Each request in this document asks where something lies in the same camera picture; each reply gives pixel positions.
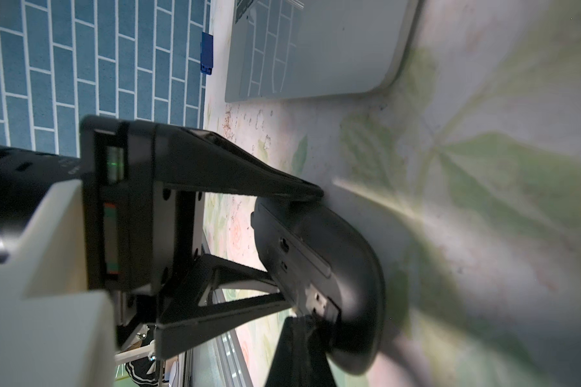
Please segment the silver laptop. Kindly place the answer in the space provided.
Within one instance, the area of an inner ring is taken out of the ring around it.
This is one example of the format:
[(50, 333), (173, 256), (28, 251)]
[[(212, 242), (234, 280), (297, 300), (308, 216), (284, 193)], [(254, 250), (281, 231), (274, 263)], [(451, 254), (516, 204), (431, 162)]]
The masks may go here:
[(413, 0), (236, 1), (225, 100), (366, 94), (390, 85)]

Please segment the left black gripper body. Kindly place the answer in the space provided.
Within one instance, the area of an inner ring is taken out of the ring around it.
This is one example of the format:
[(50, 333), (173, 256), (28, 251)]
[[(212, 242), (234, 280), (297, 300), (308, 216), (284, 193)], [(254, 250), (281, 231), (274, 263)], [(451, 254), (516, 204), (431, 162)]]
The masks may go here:
[(195, 192), (156, 176), (156, 144), (198, 129), (89, 114), (79, 125), (88, 286), (113, 305), (116, 345), (159, 321), (200, 247)]

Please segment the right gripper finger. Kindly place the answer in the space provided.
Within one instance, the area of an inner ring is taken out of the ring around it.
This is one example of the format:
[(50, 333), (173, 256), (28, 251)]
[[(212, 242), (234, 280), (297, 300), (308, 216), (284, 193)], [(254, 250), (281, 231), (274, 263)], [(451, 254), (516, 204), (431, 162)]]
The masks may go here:
[(336, 386), (313, 317), (285, 319), (265, 386)]

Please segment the floral table mat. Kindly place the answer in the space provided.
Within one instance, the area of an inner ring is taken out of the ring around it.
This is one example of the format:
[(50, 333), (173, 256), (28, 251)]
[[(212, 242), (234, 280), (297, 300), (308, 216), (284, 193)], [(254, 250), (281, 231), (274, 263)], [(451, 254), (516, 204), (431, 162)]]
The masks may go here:
[(374, 94), (226, 103), (205, 126), (323, 187), (382, 262), (371, 369), (340, 386), (581, 386), (581, 1), (422, 1)]

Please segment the black wireless mouse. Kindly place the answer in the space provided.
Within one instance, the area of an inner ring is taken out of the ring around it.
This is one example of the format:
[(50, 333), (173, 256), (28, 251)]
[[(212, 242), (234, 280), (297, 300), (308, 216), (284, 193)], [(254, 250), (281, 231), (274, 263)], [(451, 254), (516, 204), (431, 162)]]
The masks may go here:
[[(296, 313), (315, 318), (329, 358), (344, 372), (364, 374), (378, 352), (386, 309), (384, 275), (374, 249), (319, 202), (258, 198), (251, 225), (261, 263)], [(339, 308), (335, 324), (307, 310), (310, 285)]]

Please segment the silver black USB receiver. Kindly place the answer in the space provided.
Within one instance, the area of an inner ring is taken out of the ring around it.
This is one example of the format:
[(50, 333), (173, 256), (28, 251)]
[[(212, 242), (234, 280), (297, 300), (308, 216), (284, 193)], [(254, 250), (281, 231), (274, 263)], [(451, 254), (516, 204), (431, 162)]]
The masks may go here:
[(320, 320), (335, 324), (339, 317), (337, 305), (314, 285), (310, 285), (306, 291), (306, 308)]

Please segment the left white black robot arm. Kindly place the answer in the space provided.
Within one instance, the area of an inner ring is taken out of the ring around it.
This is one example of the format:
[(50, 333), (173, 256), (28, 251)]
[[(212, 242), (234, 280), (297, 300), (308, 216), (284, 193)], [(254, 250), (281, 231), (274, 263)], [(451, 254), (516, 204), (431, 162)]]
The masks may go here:
[(89, 115), (81, 158), (0, 146), (0, 263), (50, 187), (82, 185), (84, 285), (114, 303), (125, 348), (146, 324), (169, 359), (289, 307), (263, 271), (206, 254), (208, 193), (312, 202), (323, 190), (205, 130)]

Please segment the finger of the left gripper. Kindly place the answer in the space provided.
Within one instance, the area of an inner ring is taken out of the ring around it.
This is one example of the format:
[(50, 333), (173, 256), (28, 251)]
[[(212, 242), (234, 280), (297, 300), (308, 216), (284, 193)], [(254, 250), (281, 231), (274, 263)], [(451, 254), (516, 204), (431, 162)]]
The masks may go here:
[[(256, 290), (261, 295), (214, 303), (213, 293), (223, 289)], [(155, 355), (167, 360), (245, 323), (290, 307), (267, 272), (205, 254), (195, 262), (158, 318)]]
[(318, 185), (275, 169), (215, 132), (156, 125), (154, 176), (182, 191), (309, 202)]

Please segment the blue binder clip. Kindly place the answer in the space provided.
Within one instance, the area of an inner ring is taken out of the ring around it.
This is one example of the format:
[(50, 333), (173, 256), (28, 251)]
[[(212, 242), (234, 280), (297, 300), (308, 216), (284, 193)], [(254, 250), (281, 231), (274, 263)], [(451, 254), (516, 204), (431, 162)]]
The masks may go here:
[(200, 46), (200, 69), (203, 74), (211, 75), (214, 66), (213, 35), (203, 32)]

